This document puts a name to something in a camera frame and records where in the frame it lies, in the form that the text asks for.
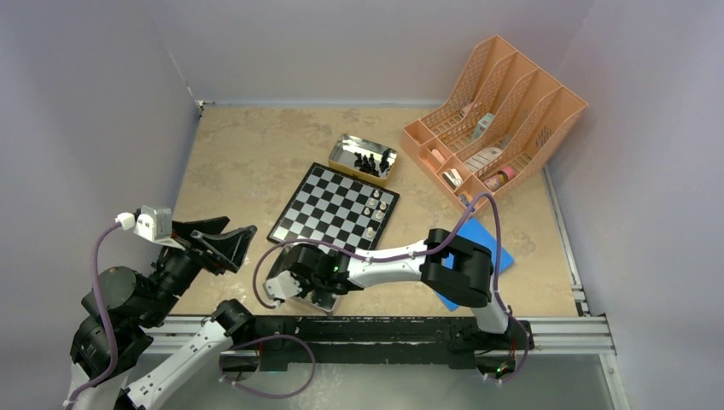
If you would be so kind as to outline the black chess pieces pile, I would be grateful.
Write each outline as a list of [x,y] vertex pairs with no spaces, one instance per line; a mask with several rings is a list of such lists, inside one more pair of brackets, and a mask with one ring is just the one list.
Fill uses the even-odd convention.
[[383,151],[381,158],[376,160],[373,154],[355,153],[353,166],[362,173],[380,177],[382,174],[388,173],[392,168],[392,164],[389,162],[390,154],[391,149],[386,149]]

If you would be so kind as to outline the yellow metal tin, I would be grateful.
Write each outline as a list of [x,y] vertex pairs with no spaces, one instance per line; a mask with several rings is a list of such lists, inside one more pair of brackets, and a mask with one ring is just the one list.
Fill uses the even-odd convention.
[[328,157],[332,169],[386,187],[390,180],[398,152],[386,145],[343,133]]

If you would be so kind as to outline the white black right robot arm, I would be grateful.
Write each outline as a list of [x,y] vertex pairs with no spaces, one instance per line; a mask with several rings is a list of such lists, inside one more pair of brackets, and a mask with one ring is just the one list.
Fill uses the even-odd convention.
[[380,284],[427,285],[450,302],[468,307],[481,340],[498,348],[513,328],[496,297],[496,271],[490,249],[454,232],[432,229],[425,239],[393,249],[354,252],[305,239],[284,248],[264,282],[276,301],[303,297],[316,290],[346,295]]

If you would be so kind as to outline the silver lilac metal tin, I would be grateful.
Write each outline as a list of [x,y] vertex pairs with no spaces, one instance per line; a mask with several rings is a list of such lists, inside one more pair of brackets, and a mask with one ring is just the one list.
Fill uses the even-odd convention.
[[[291,250],[291,246],[285,246],[274,261],[272,268],[267,274],[265,280],[269,277],[276,276],[279,272],[284,271],[285,259]],[[287,301],[274,301],[276,304],[283,302],[295,302],[313,308],[326,316],[331,316],[338,306],[338,296],[333,295],[325,290],[303,290],[297,297],[290,298]]]

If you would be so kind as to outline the pink desk file organizer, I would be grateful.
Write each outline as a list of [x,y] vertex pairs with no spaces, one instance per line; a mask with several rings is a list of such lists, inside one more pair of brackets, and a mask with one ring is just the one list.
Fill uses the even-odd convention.
[[404,152],[461,208],[539,173],[588,104],[495,35],[471,52],[449,98],[406,125]]

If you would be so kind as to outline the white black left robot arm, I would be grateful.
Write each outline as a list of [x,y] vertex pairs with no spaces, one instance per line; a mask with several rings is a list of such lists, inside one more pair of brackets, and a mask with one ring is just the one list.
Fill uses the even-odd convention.
[[[226,231],[229,218],[179,222],[142,209],[119,214],[92,250],[91,290],[81,304],[88,316],[73,335],[72,381],[65,409],[150,409],[191,374],[202,357],[222,346],[245,349],[254,340],[254,316],[237,300],[221,302],[200,336],[145,379],[127,383],[130,370],[154,339],[148,329],[166,317],[198,274],[238,272],[257,232],[255,225]],[[102,242],[130,231],[161,246],[145,276],[128,266],[98,267]]]

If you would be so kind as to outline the black white chess board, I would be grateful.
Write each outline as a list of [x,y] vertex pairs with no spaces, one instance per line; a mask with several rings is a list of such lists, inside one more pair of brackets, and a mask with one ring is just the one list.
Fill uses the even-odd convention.
[[[374,190],[380,192],[379,197],[373,196]],[[371,198],[377,199],[375,207],[368,205]],[[399,199],[400,195],[394,191],[314,162],[272,226],[267,240],[284,243],[307,238],[351,251],[374,250]],[[387,203],[386,210],[379,209],[380,202]],[[365,208],[371,210],[370,215],[364,215]],[[381,220],[375,217],[377,212],[383,213]],[[368,227],[373,228],[373,237],[365,235]]]

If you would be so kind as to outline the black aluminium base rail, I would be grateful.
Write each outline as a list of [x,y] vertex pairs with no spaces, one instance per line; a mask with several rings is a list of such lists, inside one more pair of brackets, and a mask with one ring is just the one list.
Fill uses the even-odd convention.
[[628,408],[616,351],[603,317],[532,318],[502,334],[481,331],[471,317],[254,316],[216,313],[198,321],[170,316],[149,347],[165,359],[121,391],[124,409],[157,409],[204,366],[221,355],[259,358],[264,371],[295,363],[445,365],[477,369],[507,381],[537,355],[591,355],[599,359],[616,409]]

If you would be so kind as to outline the blue mat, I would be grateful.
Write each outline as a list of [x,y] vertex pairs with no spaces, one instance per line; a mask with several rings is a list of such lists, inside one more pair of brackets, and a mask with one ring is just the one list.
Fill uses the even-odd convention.
[[493,274],[498,258],[495,237],[476,219],[466,221],[457,236],[475,245],[472,256],[450,253],[442,265],[449,270],[471,273],[475,284],[481,281],[482,275]]

